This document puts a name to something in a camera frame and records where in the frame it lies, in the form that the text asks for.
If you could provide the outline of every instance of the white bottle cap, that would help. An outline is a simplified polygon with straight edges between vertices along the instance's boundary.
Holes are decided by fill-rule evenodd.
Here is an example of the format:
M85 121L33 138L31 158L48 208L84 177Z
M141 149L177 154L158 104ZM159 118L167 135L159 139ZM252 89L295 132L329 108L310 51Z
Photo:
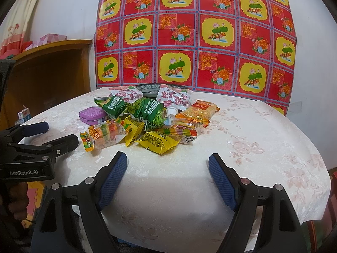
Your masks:
M166 114L167 117L169 117L170 115L177 115L178 114L178 109L175 108L174 106L169 106L168 108L166 108Z

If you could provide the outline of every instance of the snack package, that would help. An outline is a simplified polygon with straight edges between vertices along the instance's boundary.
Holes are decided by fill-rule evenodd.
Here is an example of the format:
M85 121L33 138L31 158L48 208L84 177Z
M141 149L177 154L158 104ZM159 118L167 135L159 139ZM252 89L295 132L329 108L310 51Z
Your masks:
M112 119L116 119L125 110L126 106L122 98L118 96L95 98L95 103Z
M121 123L121 122L123 122L123 120L121 120L120 118L117 118L116 122ZM129 116L124 119L124 123L129 124L130 127L131 127L131 131L124 138L125 139L125 145L129 146L132 142L137 140L139 134L143 130L143 127L144 127L145 123L133 121L133 120L131 120L131 117L129 117Z
M136 142L144 148L162 155L169 149L175 148L179 140L179 138L170 137L158 131L152 131L146 132Z
M136 100L133 104L127 104L126 108L133 120L145 123L144 131L146 132L163 126L163 103L149 98L142 98Z
M85 151L102 149L119 143L129 132L131 125L107 120L101 124L91 125L84 133L80 133Z
M135 86L112 87L109 90L110 96L118 96L128 104L132 104L136 100L143 98L143 93Z
M190 89L173 89L168 85L161 85L156 100L162 102L166 108L175 104L177 109L184 111L191 106L191 92Z
M185 111L178 113L176 118L187 119L191 123L202 123L206 127L210 118L219 110L220 108L211 102L198 100Z
M170 136L178 136L179 143L189 144L198 137L199 126L200 124L193 124L185 119L175 119L174 125L157 129L157 131Z

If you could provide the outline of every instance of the black plate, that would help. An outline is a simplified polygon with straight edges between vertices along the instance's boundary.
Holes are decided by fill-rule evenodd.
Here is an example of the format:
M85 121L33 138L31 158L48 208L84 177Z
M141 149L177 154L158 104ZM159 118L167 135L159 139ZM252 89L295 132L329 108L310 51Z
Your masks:
M155 99L157 98L158 92L160 90L160 85L162 85L162 83L142 83L137 85L136 88L143 93L144 97ZM166 83L165 85L168 85L172 88L188 89L188 87L176 85L173 83Z

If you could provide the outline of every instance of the human hand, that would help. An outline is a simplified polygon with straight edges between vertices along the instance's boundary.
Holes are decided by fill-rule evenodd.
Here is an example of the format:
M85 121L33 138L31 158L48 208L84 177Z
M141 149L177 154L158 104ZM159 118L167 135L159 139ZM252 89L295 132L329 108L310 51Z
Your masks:
M27 218L27 206L29 198L27 196L28 184L20 182L9 189L9 197L11 199L8 209L14 214L14 218L23 221ZM2 205L2 197L0 196L0 205Z

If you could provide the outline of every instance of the metal screw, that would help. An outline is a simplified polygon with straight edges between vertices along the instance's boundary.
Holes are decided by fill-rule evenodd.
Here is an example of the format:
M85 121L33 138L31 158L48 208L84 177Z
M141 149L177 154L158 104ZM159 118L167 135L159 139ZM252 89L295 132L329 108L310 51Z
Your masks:
M247 178L242 178L242 179L241 179L241 183L242 183L242 184L250 184L250 180L247 179Z
M283 186L282 186L281 184L277 183L277 184L275 185L275 188L276 188L277 190L281 191L281 190L283 189Z
M52 185L52 189L53 189L53 190L56 190L56 189L58 189L59 187L60 187L60 184L57 183L57 182L56 182L55 184Z
M86 178L86 179L84 180L84 182L85 182L86 184L91 184L91 183L94 182L94 178L93 178L93 177L88 177L88 178Z

